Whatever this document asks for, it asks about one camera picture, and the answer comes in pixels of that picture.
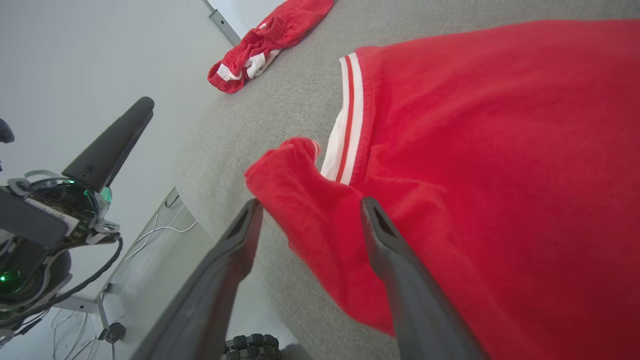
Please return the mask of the black ribbed robot wheel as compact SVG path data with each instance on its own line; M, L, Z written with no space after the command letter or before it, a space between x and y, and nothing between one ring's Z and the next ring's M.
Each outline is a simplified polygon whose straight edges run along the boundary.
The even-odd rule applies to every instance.
M276 337L252 333L227 340L220 360L282 360L282 353Z

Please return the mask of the grey metal wall rail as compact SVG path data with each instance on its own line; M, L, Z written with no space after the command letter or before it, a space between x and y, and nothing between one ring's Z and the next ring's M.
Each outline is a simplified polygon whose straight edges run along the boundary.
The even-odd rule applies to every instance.
M210 15L208 16L208 18L215 24L217 29L224 35L224 37L233 47L238 46L242 39L239 37L237 32L235 32L233 27L231 27L231 25L227 22L227 19L224 18L219 9L215 8L211 4L210 0L201 1L210 11Z

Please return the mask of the grey metal stand with caster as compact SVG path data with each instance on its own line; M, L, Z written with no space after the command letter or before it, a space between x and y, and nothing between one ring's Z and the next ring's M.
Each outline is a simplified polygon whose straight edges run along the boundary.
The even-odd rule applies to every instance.
M110 322L108 319L105 310L105 295L106 292L103 292L94 300L71 296L61 303L54 305L54 309L93 315L97 340L105 341L109 344L116 344L125 336L126 328L120 322Z

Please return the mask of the red shorts with white stripe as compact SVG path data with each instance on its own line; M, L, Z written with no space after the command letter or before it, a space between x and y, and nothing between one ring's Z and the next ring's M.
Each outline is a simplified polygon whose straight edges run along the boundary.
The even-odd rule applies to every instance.
M212 66L208 82L227 94L240 91L283 50L299 44L333 6L334 0L285 0Z

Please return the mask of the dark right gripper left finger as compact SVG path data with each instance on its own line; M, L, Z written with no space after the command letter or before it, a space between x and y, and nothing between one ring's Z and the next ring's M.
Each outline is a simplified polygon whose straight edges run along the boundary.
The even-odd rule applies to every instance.
M260 202L247 201L132 360L220 360L238 286L254 264L262 221Z

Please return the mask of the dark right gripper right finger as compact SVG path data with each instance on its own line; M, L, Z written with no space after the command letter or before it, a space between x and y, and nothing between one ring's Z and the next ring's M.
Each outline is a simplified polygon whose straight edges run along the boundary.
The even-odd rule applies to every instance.
M370 266L385 285L400 360L489 360L380 203L364 197L359 211Z

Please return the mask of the red basketball jersey white sleeves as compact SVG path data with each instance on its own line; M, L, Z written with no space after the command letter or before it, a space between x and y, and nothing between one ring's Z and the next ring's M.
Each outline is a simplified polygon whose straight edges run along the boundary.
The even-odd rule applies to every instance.
M395 335L359 211L382 208L495 360L640 360L640 19L517 23L340 60L322 168L246 186L352 319Z

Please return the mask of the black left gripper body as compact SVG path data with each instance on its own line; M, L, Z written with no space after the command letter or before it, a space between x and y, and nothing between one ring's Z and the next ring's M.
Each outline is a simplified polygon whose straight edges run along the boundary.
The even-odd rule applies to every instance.
M53 248L0 230L0 321L23 321L67 300L98 280L121 255L119 247L96 273L63 292L73 278L71 249L122 243L119 224L105 219L111 198L48 170L11 178L0 193L23 199L68 227Z

